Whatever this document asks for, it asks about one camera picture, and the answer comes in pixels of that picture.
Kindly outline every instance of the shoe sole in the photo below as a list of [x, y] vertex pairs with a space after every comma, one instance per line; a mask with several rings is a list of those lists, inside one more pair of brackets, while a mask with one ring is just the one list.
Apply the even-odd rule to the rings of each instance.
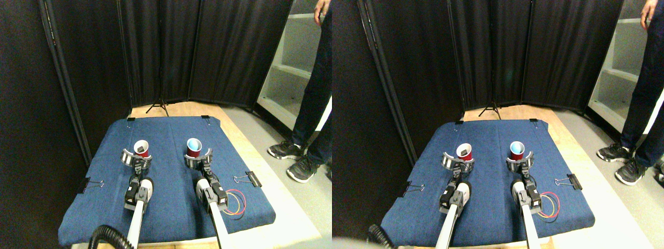
[[618, 157], [618, 158], [615, 158], [615, 159], [606, 159], [606, 158], [604, 158], [604, 156], [602, 154], [600, 154], [599, 151], [597, 151], [597, 156], [600, 157], [600, 159], [602, 159], [604, 161], [607, 161], [609, 163], [613, 163], [615, 161], [619, 161], [619, 162], [622, 162], [622, 163], [627, 163], [627, 158]]
[[634, 181], [633, 183], [630, 183], [630, 182], [628, 182], [628, 181], [623, 180], [622, 177], [620, 177], [620, 175], [618, 174], [618, 172], [616, 172], [616, 178], [618, 178], [618, 180], [619, 180], [621, 183], [624, 183], [625, 185], [634, 186], [634, 185], [636, 185], [636, 182], [638, 182], [639, 180], [641, 180], [641, 178], [643, 178], [643, 176], [641, 176], [641, 177], [639, 177], [638, 179], [636, 179], [636, 181]]
[[297, 177], [295, 177], [295, 175], [293, 175], [293, 173], [290, 173], [289, 169], [286, 169], [286, 173], [288, 174], [289, 177], [291, 177], [293, 180], [297, 181], [298, 183], [307, 183], [309, 181], [309, 179], [311, 179], [313, 177], [313, 175], [316, 174], [316, 173], [314, 173], [309, 178], [307, 178], [306, 180], [302, 180], [302, 179], [298, 179]]
[[293, 160], [297, 161], [301, 158], [301, 157], [298, 157], [297, 155], [286, 155], [286, 156], [280, 157], [280, 156], [276, 155], [274, 152], [272, 152], [272, 150], [270, 150], [270, 148], [268, 148], [268, 154], [270, 154], [272, 157], [274, 157], [276, 159], [279, 159], [279, 160], [289, 158], [289, 159], [293, 159]]

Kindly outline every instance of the black binder clip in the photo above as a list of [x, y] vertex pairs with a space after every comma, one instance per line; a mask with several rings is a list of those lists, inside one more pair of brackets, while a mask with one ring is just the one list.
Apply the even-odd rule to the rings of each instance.
[[[245, 171], [245, 173], [247, 175], [245, 175], [243, 177], [233, 177], [233, 181], [235, 181], [235, 183], [252, 183], [254, 185], [254, 187], [263, 187], [263, 184], [260, 184], [260, 181], [258, 180], [258, 178], [256, 177], [256, 174], [254, 174], [253, 171]], [[239, 179], [245, 178], [245, 177], [248, 178], [249, 181], [239, 180]]]
[[[570, 183], [560, 183], [561, 181], [565, 181], [565, 180], [568, 180], [568, 179], [570, 180], [570, 183], [571, 183], [571, 184], [570, 184]], [[576, 176], [575, 176], [574, 174], [567, 174], [567, 178], [565, 178], [565, 179], [560, 179], [560, 180], [555, 179], [555, 180], [556, 180], [556, 186], [560, 186], [560, 185], [570, 185], [570, 186], [573, 186], [574, 189], [580, 189], [580, 190], [583, 190], [583, 187], [581, 187], [581, 183], [579, 183], [579, 179], [577, 179]]]
[[[411, 187], [418, 187], [419, 189], [409, 190]], [[424, 191], [424, 184], [422, 184], [422, 185], [413, 185], [412, 181], [407, 181], [404, 184], [404, 192], [401, 194], [401, 197], [405, 197], [406, 193], [412, 192], [412, 191], [420, 191], [420, 192]]]
[[457, 127], [458, 125], [461, 125], [461, 124], [463, 124], [463, 120], [460, 120], [460, 121], [454, 122], [454, 131], [459, 131], [456, 127]]
[[130, 122], [133, 122], [134, 120], [136, 120], [136, 118], [127, 118], [127, 128], [131, 128]]
[[207, 121], [208, 125], [210, 125], [210, 116], [209, 115], [201, 115], [201, 118], [203, 118], [205, 121]]
[[[94, 186], [90, 186], [90, 187], [88, 188], [88, 185], [89, 185], [90, 183], [100, 183], [100, 184], [97, 184], [97, 185], [94, 185]], [[79, 193], [79, 194], [82, 194], [82, 193], [85, 193], [85, 190], [86, 190], [86, 189], [91, 189], [91, 188], [96, 188], [96, 187], [100, 187], [100, 188], [101, 188], [101, 187], [103, 187], [103, 186], [104, 186], [104, 180], [101, 180], [101, 181], [90, 181], [90, 178], [89, 178], [89, 177], [86, 177], [86, 178], [83, 179], [83, 181], [81, 181], [81, 183], [79, 184], [79, 186], [78, 186], [78, 193]]]
[[531, 123], [533, 123], [535, 125], [535, 129], [539, 129], [539, 127], [537, 127], [537, 122], [538, 121], [539, 120], [537, 120], [536, 118], [531, 118]]

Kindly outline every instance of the white shelf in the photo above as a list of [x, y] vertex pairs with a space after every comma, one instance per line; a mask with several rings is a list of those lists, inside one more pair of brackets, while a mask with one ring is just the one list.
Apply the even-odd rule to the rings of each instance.
[[634, 19], [620, 19], [618, 20], [618, 23], [639, 23], [641, 24], [641, 19], [639, 18], [634, 18]]
[[274, 115], [274, 117], [279, 121], [284, 123], [284, 125], [288, 126], [289, 129], [292, 130], [295, 126], [295, 119], [297, 116], [293, 115], [291, 112], [289, 112], [283, 106], [277, 104], [277, 102], [273, 101], [272, 99], [262, 96], [261, 98], [258, 98], [258, 104]]
[[311, 72], [304, 71], [304, 70], [299, 69], [299, 68], [295, 68], [295, 67], [292, 67], [292, 66], [286, 66], [286, 65], [280, 65], [280, 64], [274, 64], [272, 66], [274, 68], [278, 69], [278, 70], [287, 72], [289, 74], [294, 74], [296, 76], [305, 78], [307, 80], [309, 80], [309, 78], [311, 78]]
[[311, 19], [313, 22], [313, 13], [288, 15], [288, 19]]
[[618, 132], [622, 132], [625, 125], [625, 118], [623, 116], [597, 100], [591, 100], [588, 103], [588, 107], [604, 118]]
[[606, 72], [608, 74], [611, 74], [611, 75], [614, 75], [614, 76], [618, 76], [618, 77], [626, 79], [626, 80], [629, 80], [629, 81], [634, 82], [634, 83], [636, 83], [639, 80], [638, 75], [630, 74], [629, 72], [624, 72], [624, 71], [614, 69], [614, 68], [604, 69], [604, 72]]

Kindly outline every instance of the gray floor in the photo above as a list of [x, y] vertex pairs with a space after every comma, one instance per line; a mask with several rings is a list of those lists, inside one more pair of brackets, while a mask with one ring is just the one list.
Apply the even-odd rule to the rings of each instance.
[[614, 173], [623, 163], [608, 163], [595, 154], [598, 149], [609, 146], [614, 141], [599, 127], [573, 112], [554, 112], [602, 172], [653, 247], [664, 248], [664, 187], [654, 179], [655, 169], [649, 169], [636, 186], [622, 184]]
[[220, 106], [268, 162], [322, 237], [332, 237], [332, 182], [325, 176], [325, 166], [321, 167], [308, 183], [293, 181], [286, 175], [286, 169], [295, 161], [276, 159], [266, 151], [269, 146], [283, 141], [284, 138], [258, 116], [237, 107]]

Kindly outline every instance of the tripod stand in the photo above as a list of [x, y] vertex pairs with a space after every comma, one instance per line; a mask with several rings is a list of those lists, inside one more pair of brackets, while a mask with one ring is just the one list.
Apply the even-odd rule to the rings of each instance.
[[161, 98], [161, 97], [160, 97], [157, 101], [155, 101], [155, 103], [152, 104], [152, 106], [150, 106], [150, 108], [147, 109], [147, 111], [146, 111], [145, 113], [150, 112], [150, 110], [152, 110], [152, 108], [155, 107], [155, 106], [158, 107], [158, 108], [164, 109], [164, 111], [166, 112], [166, 116], [167, 116], [167, 117], [170, 117], [170, 116], [168, 115], [168, 110], [166, 110], [166, 106], [168, 106], [168, 104], [166, 104], [166, 102], [164, 102], [164, 99]]

